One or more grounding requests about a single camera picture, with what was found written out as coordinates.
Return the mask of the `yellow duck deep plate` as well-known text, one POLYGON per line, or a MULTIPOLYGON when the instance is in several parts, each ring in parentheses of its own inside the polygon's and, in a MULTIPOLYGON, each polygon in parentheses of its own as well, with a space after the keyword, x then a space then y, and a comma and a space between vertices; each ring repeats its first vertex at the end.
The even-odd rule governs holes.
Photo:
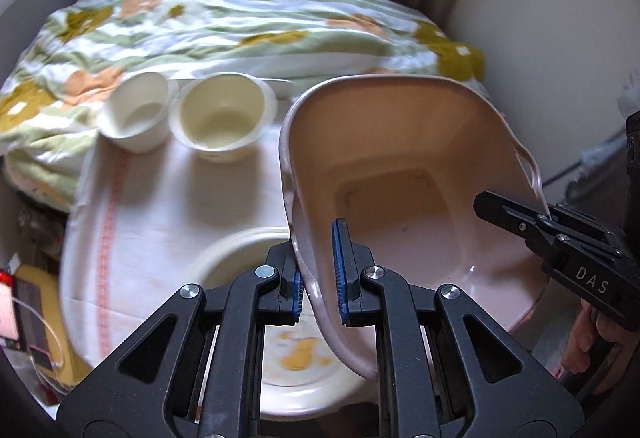
MULTIPOLYGON (((288 241, 288 229, 263 227, 228 235, 196 258, 194 281, 209 289, 232 283, 265 262, 268 250, 288 241)), ((307 298, 294 326, 268 326, 262 355, 260 410, 271 421, 316 418, 359 402, 374 402, 376 385, 335 357, 307 298)))

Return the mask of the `pink square bowl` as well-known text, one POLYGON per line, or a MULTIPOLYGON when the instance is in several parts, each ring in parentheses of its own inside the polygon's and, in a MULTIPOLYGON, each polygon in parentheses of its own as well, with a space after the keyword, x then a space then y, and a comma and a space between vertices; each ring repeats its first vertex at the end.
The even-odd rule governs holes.
POLYGON ((460 286, 506 330, 547 287, 519 237, 480 220, 493 191, 546 210, 535 159, 469 86, 444 77, 360 75, 313 86, 290 108, 279 140, 283 202, 321 334, 352 372, 375 380, 372 328, 337 308, 332 224, 411 284, 460 286))

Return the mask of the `cream duck bowl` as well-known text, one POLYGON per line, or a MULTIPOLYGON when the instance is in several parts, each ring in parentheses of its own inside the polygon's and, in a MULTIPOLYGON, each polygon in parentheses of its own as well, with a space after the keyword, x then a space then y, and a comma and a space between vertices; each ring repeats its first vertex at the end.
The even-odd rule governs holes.
POLYGON ((193 80, 178 93, 169 127, 178 142, 216 164, 238 161, 254 150, 277 116, 269 84, 238 72, 193 80))

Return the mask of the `white ribbed bowl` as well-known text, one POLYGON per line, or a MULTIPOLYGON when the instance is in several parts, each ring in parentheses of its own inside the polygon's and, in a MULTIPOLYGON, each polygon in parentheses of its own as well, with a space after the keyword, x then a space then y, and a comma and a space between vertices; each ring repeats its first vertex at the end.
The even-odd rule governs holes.
POLYGON ((168 115, 178 90, 175 80, 157 72, 129 78, 110 94, 96 117, 100 135, 129 153, 154 151, 169 138, 168 115))

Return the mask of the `clothes on rack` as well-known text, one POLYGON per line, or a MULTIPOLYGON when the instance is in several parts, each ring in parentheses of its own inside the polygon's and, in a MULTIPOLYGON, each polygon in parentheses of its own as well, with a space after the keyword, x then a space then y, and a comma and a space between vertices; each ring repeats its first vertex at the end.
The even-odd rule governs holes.
MULTIPOLYGON (((617 99, 618 109, 623 120, 639 110, 639 71, 634 69, 630 80, 623 87, 617 99)), ((582 152, 577 175, 570 180, 565 190, 568 203, 576 203, 581 198, 596 193, 606 181, 620 182, 620 172, 624 169, 626 158, 626 126, 600 145, 582 152)))

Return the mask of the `white pink tablecloth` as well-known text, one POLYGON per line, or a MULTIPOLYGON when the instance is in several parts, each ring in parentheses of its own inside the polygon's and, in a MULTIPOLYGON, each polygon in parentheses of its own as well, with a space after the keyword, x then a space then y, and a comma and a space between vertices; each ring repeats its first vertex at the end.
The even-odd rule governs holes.
POLYGON ((67 333, 89 366, 183 285, 231 283, 288 240, 279 135, 270 127, 250 155, 228 164, 175 139, 145 154, 96 139, 61 265, 67 333))

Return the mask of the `floral green duvet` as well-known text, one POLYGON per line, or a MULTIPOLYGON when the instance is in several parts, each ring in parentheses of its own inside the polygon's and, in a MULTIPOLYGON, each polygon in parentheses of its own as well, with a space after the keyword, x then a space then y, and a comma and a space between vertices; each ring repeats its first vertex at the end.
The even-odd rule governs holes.
POLYGON ((242 72, 294 82, 437 75, 480 89, 479 49, 387 0, 78 0, 51 13, 1 80, 9 184, 65 213, 96 138, 96 113, 126 79, 242 72))

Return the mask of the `grey headboard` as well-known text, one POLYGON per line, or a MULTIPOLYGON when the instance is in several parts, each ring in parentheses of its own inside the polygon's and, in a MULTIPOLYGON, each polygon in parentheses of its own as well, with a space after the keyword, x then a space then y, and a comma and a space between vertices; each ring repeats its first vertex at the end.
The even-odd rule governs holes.
POLYGON ((1 82, 15 68, 47 18, 78 0, 15 0, 1 13, 1 82))

